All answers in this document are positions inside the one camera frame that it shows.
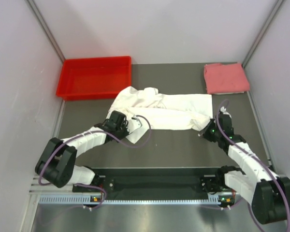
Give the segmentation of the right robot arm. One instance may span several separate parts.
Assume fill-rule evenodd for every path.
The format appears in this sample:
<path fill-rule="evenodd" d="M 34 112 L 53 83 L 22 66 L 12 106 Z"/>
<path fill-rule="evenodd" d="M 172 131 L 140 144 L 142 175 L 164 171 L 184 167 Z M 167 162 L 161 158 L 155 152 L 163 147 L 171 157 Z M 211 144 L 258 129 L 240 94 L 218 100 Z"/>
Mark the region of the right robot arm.
<path fill-rule="evenodd" d="M 201 136 L 218 144 L 238 166 L 222 166 L 215 173 L 221 191 L 235 190 L 250 205 L 260 224 L 286 220 L 290 224 L 290 179 L 281 177 L 261 162 L 247 141 L 234 133 L 232 118 L 219 111 Z"/>

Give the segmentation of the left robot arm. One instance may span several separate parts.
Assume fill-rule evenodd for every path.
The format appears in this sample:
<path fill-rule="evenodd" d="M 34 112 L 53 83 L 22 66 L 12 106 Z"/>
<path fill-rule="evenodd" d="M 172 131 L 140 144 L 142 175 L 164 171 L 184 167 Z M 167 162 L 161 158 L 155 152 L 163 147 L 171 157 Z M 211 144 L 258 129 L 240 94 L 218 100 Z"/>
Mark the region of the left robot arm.
<path fill-rule="evenodd" d="M 90 168 L 76 166 L 76 158 L 96 146 L 111 140 L 119 142 L 128 135 L 126 115 L 113 111 L 103 123 L 81 134 L 62 140 L 50 139 L 35 167 L 39 185 L 61 188 L 67 184 L 83 184 L 88 191 L 96 191 L 100 180 Z"/>

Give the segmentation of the white t-shirt with red print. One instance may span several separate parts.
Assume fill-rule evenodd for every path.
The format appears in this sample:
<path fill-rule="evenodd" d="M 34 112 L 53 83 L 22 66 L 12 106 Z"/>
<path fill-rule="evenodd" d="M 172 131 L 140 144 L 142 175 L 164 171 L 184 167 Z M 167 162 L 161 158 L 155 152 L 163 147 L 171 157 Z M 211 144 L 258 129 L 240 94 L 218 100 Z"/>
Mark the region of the white t-shirt with red print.
<path fill-rule="evenodd" d="M 154 87 L 137 90 L 133 87 L 123 89 L 112 103 L 107 118 L 113 111 L 141 118 L 142 126 L 127 136 L 136 143 L 149 130 L 196 130 L 201 131 L 213 117 L 212 96 L 209 94 L 166 95 Z"/>

